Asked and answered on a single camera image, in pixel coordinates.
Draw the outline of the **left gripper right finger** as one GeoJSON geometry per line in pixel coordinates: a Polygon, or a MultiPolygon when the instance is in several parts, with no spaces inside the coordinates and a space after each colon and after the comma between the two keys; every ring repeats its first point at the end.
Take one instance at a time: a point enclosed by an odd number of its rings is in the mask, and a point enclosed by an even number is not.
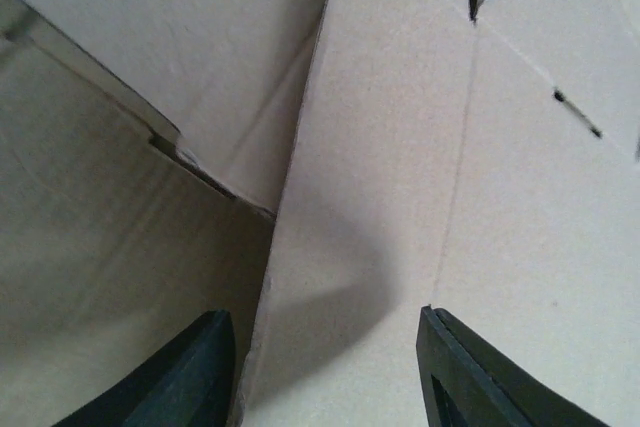
{"type": "Polygon", "coordinates": [[[430,426],[602,426],[444,308],[424,306],[417,360],[430,426]]]}

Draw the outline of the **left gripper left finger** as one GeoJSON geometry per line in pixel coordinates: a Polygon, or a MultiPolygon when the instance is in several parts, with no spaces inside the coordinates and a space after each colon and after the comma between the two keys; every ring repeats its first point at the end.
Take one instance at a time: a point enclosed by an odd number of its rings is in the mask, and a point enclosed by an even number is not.
{"type": "Polygon", "coordinates": [[[235,370],[231,315],[208,311],[59,426],[224,426],[235,370]]]}

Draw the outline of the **brown cardboard box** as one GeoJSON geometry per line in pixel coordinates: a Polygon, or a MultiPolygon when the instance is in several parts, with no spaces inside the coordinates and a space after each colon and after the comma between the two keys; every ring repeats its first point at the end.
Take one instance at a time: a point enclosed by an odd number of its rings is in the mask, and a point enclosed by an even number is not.
{"type": "Polygon", "coordinates": [[[442,307],[639,422],[639,0],[328,0],[245,426],[423,426],[442,307]]]}

